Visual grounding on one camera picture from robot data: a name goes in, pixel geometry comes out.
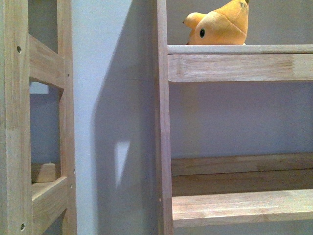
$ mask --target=wooden shelf unit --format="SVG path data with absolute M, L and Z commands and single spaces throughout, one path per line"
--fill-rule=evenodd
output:
M 57 0 L 58 53 L 28 34 L 28 1 L 0 0 L 0 234 L 77 234 L 71 1 Z M 31 164 L 29 82 L 60 91 L 59 164 Z
M 312 81 L 313 45 L 168 46 L 156 0 L 160 235 L 174 227 L 313 219 L 312 153 L 171 160 L 169 83 Z

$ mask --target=wooden plank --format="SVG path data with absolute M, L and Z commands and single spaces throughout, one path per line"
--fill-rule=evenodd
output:
M 41 235 L 67 208 L 67 178 L 35 183 L 33 189 L 33 235 Z
M 170 82 L 313 80 L 313 54 L 169 55 Z
M 68 197 L 62 231 L 64 235 L 77 234 L 76 180 L 74 150 L 74 101 L 71 0 L 57 0 L 58 53 L 65 60 L 65 89 L 60 97 L 61 175 L 66 176 Z
M 173 198 L 174 227 L 313 219 L 313 189 Z
M 64 59 L 31 35 L 29 42 L 31 81 L 64 89 Z
M 166 0 L 154 0 L 157 221 L 159 235 L 173 235 Z
M 313 170 L 173 176 L 173 196 L 313 188 Z
M 32 233 L 26 0 L 0 0 L 0 234 Z
M 312 54 L 313 45 L 168 46 L 168 54 Z
M 31 182 L 43 183 L 53 182 L 61 176 L 61 166 L 55 163 L 37 164 L 31 165 Z
M 172 159 L 172 175 L 313 169 L 313 153 Z

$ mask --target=wooden crossbar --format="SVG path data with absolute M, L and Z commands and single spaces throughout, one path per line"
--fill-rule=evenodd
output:
M 29 50 L 31 81 L 63 90 L 66 78 L 64 59 L 31 35 L 29 36 Z

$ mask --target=orange stuffed toy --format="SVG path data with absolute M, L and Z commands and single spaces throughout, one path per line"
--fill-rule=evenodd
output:
M 232 0 L 208 14 L 191 13 L 188 45 L 242 45 L 248 31 L 249 0 Z

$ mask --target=wooden shelf board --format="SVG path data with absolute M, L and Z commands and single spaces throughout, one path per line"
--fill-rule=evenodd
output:
M 312 81 L 313 54 L 168 55 L 169 82 Z
M 64 59 L 31 35 L 29 43 L 30 81 L 63 90 L 66 78 Z
M 313 153 L 172 159 L 172 175 L 313 169 Z
M 167 46 L 168 54 L 307 54 L 313 45 Z
M 172 177 L 173 196 L 313 188 L 313 169 Z
M 67 208 L 67 178 L 32 185 L 33 234 L 41 235 Z
M 313 219 L 313 189 L 173 197 L 174 227 Z

